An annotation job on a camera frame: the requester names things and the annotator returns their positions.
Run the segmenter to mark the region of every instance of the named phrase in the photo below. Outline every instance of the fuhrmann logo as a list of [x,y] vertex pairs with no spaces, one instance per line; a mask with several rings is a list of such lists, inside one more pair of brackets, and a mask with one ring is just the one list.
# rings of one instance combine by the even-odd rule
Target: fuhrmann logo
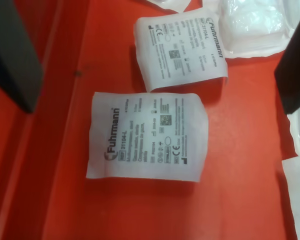
[[208,17],[206,19],[206,22],[208,24],[210,24],[210,29],[211,29],[211,32],[212,32],[213,40],[214,40],[216,49],[218,51],[219,57],[223,58],[224,56],[222,55],[221,47],[220,47],[220,44],[219,44],[219,41],[218,41],[218,38],[217,38],[217,32],[215,30],[214,20],[211,17]]
[[118,122],[119,122],[119,108],[113,109],[113,120],[112,120],[112,127],[111,127],[111,135],[108,139],[109,146],[104,152],[104,159],[107,161],[115,160],[118,157],[118,152],[114,150],[117,144],[117,132],[118,132]]

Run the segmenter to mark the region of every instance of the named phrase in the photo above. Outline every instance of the red plastic surface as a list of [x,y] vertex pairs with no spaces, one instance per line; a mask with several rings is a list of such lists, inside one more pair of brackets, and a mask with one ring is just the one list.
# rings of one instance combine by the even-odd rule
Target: red plastic surface
[[198,94],[208,113],[200,183],[85,178],[94,92],[145,91],[133,24],[170,13],[143,0],[62,2],[35,115],[0,92],[1,172],[2,159],[13,163],[0,239],[297,239],[281,166],[296,154],[274,79],[280,54],[228,60],[225,85],[170,89]]

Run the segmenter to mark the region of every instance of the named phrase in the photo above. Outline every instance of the black object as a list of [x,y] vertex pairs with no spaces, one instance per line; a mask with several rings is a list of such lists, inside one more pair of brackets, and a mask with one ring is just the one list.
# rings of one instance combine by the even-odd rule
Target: black object
[[0,87],[26,112],[35,110],[43,70],[12,0],[0,0]]
[[285,114],[300,107],[300,22],[275,72]]

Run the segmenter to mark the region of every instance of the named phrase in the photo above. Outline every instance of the ce mark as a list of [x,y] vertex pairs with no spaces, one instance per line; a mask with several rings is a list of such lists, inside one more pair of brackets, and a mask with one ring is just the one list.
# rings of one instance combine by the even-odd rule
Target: ce mark
[[162,33],[162,29],[158,28],[157,30],[155,30],[156,35],[159,37],[160,35],[163,36],[164,34]]
[[[180,149],[180,146],[172,146],[173,150],[178,151]],[[178,151],[177,153],[175,153],[175,151],[172,152],[172,154],[174,156],[179,156],[180,155],[180,151]]]

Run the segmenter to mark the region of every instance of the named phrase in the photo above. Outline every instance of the red container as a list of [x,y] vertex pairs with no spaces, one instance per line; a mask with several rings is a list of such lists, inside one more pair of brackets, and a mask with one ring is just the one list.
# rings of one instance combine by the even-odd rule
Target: red container
[[[200,7],[193,0],[187,10]],[[85,178],[94,92],[145,91],[133,24],[145,0],[15,0],[44,70],[34,114],[0,90],[0,240],[296,239],[281,161],[295,156],[280,54],[229,60],[226,85],[187,85],[209,116],[201,182]]]

